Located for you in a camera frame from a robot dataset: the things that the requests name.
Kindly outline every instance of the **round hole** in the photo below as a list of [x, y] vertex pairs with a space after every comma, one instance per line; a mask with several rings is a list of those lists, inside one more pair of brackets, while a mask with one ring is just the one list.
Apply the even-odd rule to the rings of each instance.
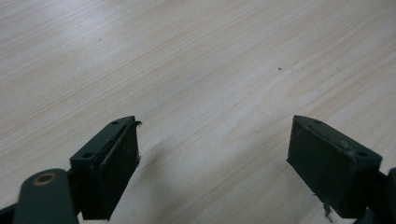
[[367, 153], [365, 153], [365, 152], [358, 152], [358, 155], [360, 155], [360, 156], [362, 156], [362, 157], [368, 156]]
[[82, 157], [85, 158], [85, 159], [89, 159], [89, 158], [91, 158], [92, 156], [93, 156], [93, 153], [91, 153], [91, 152], [87, 152], [87, 153], [85, 153], [84, 155], [82, 155]]
[[55, 173], [43, 174], [36, 177], [35, 180], [33, 181], [33, 184], [36, 186], [43, 186], [52, 182], [55, 179], [55, 177], [56, 177]]

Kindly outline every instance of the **light wood tabletop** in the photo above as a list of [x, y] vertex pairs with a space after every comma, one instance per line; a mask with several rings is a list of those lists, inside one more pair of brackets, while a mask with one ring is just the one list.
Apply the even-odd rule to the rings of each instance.
[[2, 1], [0, 104], [1, 207], [135, 115], [142, 161], [109, 223], [352, 223], [286, 162], [291, 122], [396, 166], [396, 2]]

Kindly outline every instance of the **wood grain surface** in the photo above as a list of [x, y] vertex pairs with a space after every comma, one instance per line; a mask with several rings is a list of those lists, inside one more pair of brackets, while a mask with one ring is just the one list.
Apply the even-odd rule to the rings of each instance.
[[135, 115], [142, 163], [109, 223], [352, 223], [286, 163], [291, 119], [396, 166], [396, 2], [1, 1], [0, 104], [1, 207]]

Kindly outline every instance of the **black bracket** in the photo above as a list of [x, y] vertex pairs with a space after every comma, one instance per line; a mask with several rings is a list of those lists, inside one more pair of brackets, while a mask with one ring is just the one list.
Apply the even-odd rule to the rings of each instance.
[[294, 116], [288, 162], [343, 218], [356, 224], [391, 224], [396, 220], [396, 169], [378, 171], [382, 157], [329, 125]]
[[140, 162], [134, 117], [117, 119], [70, 158], [71, 169], [32, 175], [19, 201], [0, 211], [0, 223], [78, 223], [110, 219]]

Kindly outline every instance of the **wooden table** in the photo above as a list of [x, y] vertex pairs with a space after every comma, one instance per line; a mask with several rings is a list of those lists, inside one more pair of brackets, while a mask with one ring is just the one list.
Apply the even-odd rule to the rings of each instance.
[[0, 104], [1, 207], [135, 115], [142, 163], [109, 223], [329, 223], [286, 163], [291, 119], [396, 166], [396, 2], [3, 1]]

